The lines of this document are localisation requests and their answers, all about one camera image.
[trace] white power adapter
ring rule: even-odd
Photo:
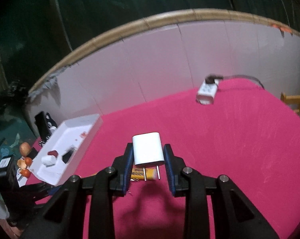
[[[134,164],[143,168],[146,179],[146,168],[157,167],[157,176],[160,179],[159,165],[164,164],[163,150],[158,132],[136,135],[132,137]]]
[[[215,80],[213,84],[206,84],[204,81],[197,91],[197,102],[204,105],[213,104],[218,82],[219,80]]]

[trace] white tray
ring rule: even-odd
[[[102,119],[99,114],[63,121],[33,159],[29,169],[38,179],[44,182],[55,186],[63,184],[74,174],[81,158],[85,154],[101,124]],[[68,163],[65,164],[62,161],[62,156],[67,153],[70,148],[75,148],[75,151]],[[57,162],[55,165],[47,167],[42,164],[41,158],[52,150],[58,152]]]

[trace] black cable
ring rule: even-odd
[[[234,78],[245,78],[245,79],[256,81],[265,90],[264,85],[261,83],[261,81],[258,78],[254,77],[254,76],[246,75],[246,74],[234,74],[234,75],[229,75],[229,76],[210,74],[205,78],[205,83],[206,84],[214,84],[216,79],[228,80],[228,79],[234,79]]]

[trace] curved white wall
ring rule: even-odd
[[[300,93],[300,37],[264,25],[204,21],[170,25],[118,41],[58,76],[27,105],[63,120],[108,114],[198,87],[209,73],[248,74],[274,96]]]

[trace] metal screw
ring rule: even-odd
[[[183,168],[183,172],[185,172],[186,174],[189,174],[189,173],[191,173],[193,170],[192,170],[192,168],[191,167],[184,167]]]
[[[115,168],[112,167],[112,166],[109,166],[109,167],[105,168],[105,171],[106,171],[107,173],[113,173],[113,172],[115,171]]]
[[[79,176],[78,175],[72,175],[72,176],[70,176],[70,178],[69,178],[69,180],[71,181],[71,182],[76,182],[77,180],[79,180]]]
[[[220,180],[221,180],[222,182],[227,182],[227,181],[229,180],[229,177],[227,177],[226,175],[221,175],[221,176],[220,176]]]

